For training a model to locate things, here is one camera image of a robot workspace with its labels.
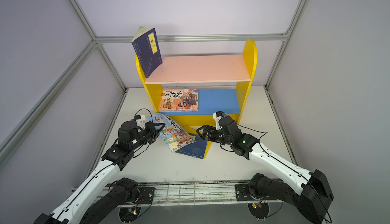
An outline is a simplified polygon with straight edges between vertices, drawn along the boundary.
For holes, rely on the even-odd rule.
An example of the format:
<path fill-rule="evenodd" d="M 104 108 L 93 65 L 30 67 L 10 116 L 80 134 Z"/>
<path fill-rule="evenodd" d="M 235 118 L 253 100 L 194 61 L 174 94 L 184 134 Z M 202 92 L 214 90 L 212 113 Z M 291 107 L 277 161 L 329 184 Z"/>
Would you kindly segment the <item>yellow cartoon book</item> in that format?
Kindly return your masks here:
<path fill-rule="evenodd" d="M 185 130 L 187 133 L 189 133 L 189 134 L 198 135 L 197 132 L 196 132 L 196 130 L 193 129 L 193 128 L 191 128 L 191 127 L 184 126 L 183 128 L 184 128 L 184 130 Z M 207 147 L 207 151 L 206 151 L 206 157 L 207 157 L 207 154 L 208 154 L 208 152 L 209 152 L 209 150 L 210 150 L 211 144 L 212 144 L 212 143 L 211 143 L 210 141 L 208 141 L 208 147 Z"/>

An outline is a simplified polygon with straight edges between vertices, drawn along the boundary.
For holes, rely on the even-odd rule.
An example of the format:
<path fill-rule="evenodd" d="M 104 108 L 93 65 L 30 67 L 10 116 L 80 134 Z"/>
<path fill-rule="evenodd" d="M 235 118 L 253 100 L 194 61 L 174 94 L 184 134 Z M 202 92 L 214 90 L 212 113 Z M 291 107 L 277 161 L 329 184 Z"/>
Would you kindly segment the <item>light blue comic book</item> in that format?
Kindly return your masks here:
<path fill-rule="evenodd" d="M 159 134 L 171 152 L 176 152 L 196 142 L 194 136 L 191 136 L 181 125 L 165 114 L 156 113 L 148 116 L 148 119 L 153 123 L 165 124 Z"/>

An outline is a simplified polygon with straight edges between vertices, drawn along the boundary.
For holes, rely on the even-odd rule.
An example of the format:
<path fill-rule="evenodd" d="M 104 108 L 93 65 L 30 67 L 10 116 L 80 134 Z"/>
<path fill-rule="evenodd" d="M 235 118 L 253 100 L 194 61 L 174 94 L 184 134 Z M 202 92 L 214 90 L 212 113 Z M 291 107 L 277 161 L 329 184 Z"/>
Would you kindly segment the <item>orange comic book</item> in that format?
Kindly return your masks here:
<path fill-rule="evenodd" d="M 160 112 L 198 111 L 198 89 L 163 90 L 159 104 Z"/>

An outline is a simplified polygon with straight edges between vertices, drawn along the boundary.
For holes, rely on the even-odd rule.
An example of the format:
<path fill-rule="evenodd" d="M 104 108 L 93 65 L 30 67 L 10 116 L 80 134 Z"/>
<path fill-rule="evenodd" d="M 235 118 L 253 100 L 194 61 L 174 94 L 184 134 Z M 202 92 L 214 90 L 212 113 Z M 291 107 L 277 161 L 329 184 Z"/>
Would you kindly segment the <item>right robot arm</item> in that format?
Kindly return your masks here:
<path fill-rule="evenodd" d="M 272 152 L 255 136 L 243 133 L 230 116 L 218 112 L 216 125 L 203 125 L 196 130 L 202 139 L 229 145 L 231 150 L 249 161 L 266 168 L 279 179 L 257 173 L 248 183 L 250 194 L 256 199 L 273 197 L 297 208 L 313 224 L 332 222 L 329 207 L 334 200 L 324 173 L 301 168 Z"/>

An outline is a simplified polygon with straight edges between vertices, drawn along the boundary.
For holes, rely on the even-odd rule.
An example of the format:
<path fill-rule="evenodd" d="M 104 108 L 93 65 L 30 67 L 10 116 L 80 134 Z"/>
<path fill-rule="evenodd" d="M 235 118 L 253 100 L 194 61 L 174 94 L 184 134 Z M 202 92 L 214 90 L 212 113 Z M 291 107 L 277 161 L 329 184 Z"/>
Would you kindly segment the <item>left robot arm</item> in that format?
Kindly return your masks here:
<path fill-rule="evenodd" d="M 153 144 L 165 127 L 164 123 L 134 120 L 122 123 L 118 138 L 102 156 L 95 170 L 51 214 L 41 214 L 36 224 L 98 224 L 123 203 L 139 204 L 142 200 L 138 183 L 129 178 L 120 179 L 100 200 L 97 196 L 135 158 L 135 152 L 144 145 Z"/>

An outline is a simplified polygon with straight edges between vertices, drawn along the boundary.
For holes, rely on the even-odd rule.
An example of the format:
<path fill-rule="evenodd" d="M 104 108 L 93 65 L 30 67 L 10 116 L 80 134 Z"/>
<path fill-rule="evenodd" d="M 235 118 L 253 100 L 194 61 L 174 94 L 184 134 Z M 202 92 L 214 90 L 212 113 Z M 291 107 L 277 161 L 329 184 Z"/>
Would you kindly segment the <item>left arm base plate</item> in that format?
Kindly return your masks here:
<path fill-rule="evenodd" d="M 135 201 L 135 204 L 140 205 L 151 205 L 153 203 L 155 194 L 155 187 L 139 187 L 138 195 Z"/>

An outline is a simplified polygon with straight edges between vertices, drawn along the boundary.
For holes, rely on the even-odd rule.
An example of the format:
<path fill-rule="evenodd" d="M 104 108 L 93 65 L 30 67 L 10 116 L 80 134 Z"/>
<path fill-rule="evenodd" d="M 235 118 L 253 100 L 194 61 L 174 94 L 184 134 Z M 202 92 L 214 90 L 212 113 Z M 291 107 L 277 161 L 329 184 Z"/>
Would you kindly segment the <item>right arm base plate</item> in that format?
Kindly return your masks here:
<path fill-rule="evenodd" d="M 235 195 L 238 202 L 259 202 L 263 196 L 255 197 L 249 191 L 249 186 L 246 183 L 235 184 Z"/>

